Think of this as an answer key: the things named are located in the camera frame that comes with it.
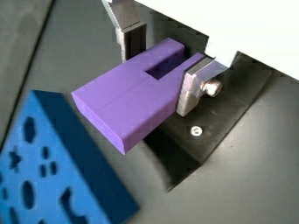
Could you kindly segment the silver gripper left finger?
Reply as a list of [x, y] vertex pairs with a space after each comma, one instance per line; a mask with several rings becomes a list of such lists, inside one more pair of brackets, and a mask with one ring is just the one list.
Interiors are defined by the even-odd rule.
[[140, 20], [134, 0], [101, 0], [101, 3], [116, 28], [121, 60], [126, 61], [145, 50], [146, 25]]

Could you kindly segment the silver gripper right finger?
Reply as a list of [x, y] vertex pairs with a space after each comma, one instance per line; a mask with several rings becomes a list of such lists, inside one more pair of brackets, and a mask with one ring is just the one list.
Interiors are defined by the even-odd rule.
[[222, 84], [216, 80], [216, 76], [226, 69], [213, 58], [202, 56], [184, 70], [176, 107], [180, 116], [185, 116], [192, 111], [204, 94], [210, 97], [218, 94]]

